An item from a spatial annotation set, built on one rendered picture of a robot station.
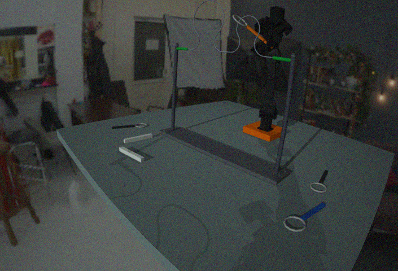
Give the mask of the grey loop with blue handle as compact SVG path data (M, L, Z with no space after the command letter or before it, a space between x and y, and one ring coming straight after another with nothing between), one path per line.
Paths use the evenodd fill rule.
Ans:
M284 219L283 224L284 224L284 226L285 226L288 230L295 231L295 232L297 232L297 231L303 231L303 230L305 229L305 227L306 227L306 223L305 223L304 221L305 221L306 219L308 219L309 217L311 217L312 215L314 215L315 213L317 213L318 211L320 211L321 209L323 209L325 206L326 206L325 204L321 203L321 204L319 204L319 205L316 206L315 208L311 209L309 212L307 212L306 214L304 214L304 215L301 216L301 217L288 216L288 217L286 217L286 218ZM286 220L289 219L289 218L296 218L296 219L299 219L300 221L303 222L304 227L303 227L302 229L298 229L298 230L292 229L292 228L288 227L288 226L286 225Z

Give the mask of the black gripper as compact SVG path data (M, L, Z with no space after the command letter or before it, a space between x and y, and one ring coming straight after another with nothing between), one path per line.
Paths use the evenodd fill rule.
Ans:
M266 44L262 41L259 40L259 43L257 42L255 44L255 48L252 47L251 51L260 59L264 59L265 57L263 56L267 56L269 54L269 52L271 52L276 46L279 45L279 43L281 43L282 41L282 32L283 31L285 33L285 35L287 36L293 29L292 26L285 21L283 18L279 18L276 23L274 23L274 25L276 25L277 27L275 27L274 30L269 30L265 35L264 35L264 39L267 40ZM273 47L273 49L271 49L270 47ZM256 50L255 50L256 49ZM257 54L257 52L262 55L260 56L259 54Z

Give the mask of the white rectangular bar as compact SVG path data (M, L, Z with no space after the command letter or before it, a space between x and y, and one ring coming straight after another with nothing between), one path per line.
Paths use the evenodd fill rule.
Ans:
M132 157L135 160L138 160L139 162L143 163L145 161L145 157L140 156L140 155L136 154L135 152L128 150L125 147L119 147L119 151L122 152L123 154L126 154L126 155Z
M130 137L130 138L126 138L124 139L124 143L131 143L131 142L136 142L136 141L141 141L144 139L149 139L152 138L152 134L144 134L144 135L139 135L136 137Z

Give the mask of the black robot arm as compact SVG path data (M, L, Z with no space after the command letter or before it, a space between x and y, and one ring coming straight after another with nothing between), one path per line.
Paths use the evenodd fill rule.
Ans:
M271 29L274 30L276 25L276 21L279 18L284 19L285 15L285 8L281 8L278 6L275 7L270 7L270 17L265 17L259 19L259 24L260 24L260 34L264 37L264 35ZM286 20L286 19L284 19ZM277 27L278 28L278 27ZM281 57L281 53L278 49L279 45L274 46L275 49L278 50L279 56L278 55L272 55L268 54L267 56L273 57ZM265 58L264 60L265 63L265 68L268 71L268 76L267 76L267 83L266 83L266 94L265 98L262 101L262 106L260 106L259 110L259 117L261 118L261 124L258 129L261 129L263 131L269 132L273 130L272 128L272 119L277 118L277 108L276 108L276 103L275 100L273 99L273 93L274 93L274 83L275 83L275 72L279 67L280 61L279 60L273 60L272 58Z

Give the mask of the orange handle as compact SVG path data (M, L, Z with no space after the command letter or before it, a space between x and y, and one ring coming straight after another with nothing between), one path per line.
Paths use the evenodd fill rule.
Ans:
M238 18L240 18L240 19L241 19L241 17L239 17L239 16L237 16L237 15L233 15L233 19L234 19L238 24L240 24L240 25L246 27L248 30L250 30L250 31L251 31L253 34L255 34L256 36L258 35L258 33L257 33L256 31L254 31L249 25L247 25L247 23L246 23L243 19L242 19L242 20L243 20L243 22L245 23L245 25L243 25L243 24L241 24L239 21L237 21L237 20L235 19L235 17L238 17ZM264 39L261 35L259 35L258 38L261 39L261 40L266 44L267 40Z

